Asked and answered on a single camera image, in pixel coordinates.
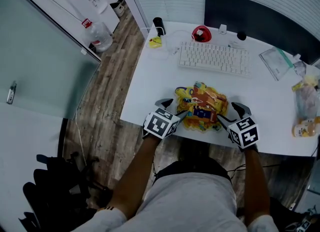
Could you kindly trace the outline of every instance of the white keyboard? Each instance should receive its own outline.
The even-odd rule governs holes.
[[[248,51],[204,42],[182,42],[179,66],[251,77]]]

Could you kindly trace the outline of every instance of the black shorts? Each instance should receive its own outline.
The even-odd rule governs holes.
[[[204,157],[197,161],[176,161],[166,168],[162,169],[155,176],[154,182],[161,177],[173,174],[185,174],[185,173],[202,173],[218,175],[228,179],[231,182],[228,172],[218,162],[210,157]]]

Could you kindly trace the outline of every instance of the wooden floor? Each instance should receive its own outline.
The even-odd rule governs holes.
[[[77,122],[81,132],[84,154],[87,160],[99,158],[94,165],[93,178],[104,186],[113,188],[133,159],[142,142],[140,126],[120,120],[129,85],[135,71],[144,38],[131,12],[126,7],[124,15],[113,35],[113,44],[103,53],[98,72],[80,104]],[[155,170],[165,168],[177,160],[182,138],[171,136],[163,140],[156,150]],[[64,157],[73,151],[81,152],[76,123],[69,121],[65,135]],[[237,148],[210,145],[210,157],[226,170],[245,163],[244,155]],[[309,177],[313,159],[261,153],[266,167],[270,195],[289,207],[301,195]],[[238,206],[243,206],[245,172],[238,171],[232,179]],[[150,173],[147,186],[154,181]],[[94,196],[89,204],[97,207]]]

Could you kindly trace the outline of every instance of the glass door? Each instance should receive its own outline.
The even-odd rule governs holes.
[[[81,51],[31,1],[0,0],[0,102],[73,119],[100,64]]]

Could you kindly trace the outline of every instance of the person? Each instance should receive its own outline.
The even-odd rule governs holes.
[[[209,156],[179,160],[161,170],[142,201],[160,141],[152,134],[143,140],[108,206],[75,232],[278,231],[270,216],[268,187],[256,147],[243,151],[244,223],[236,217],[236,196],[227,171]]]

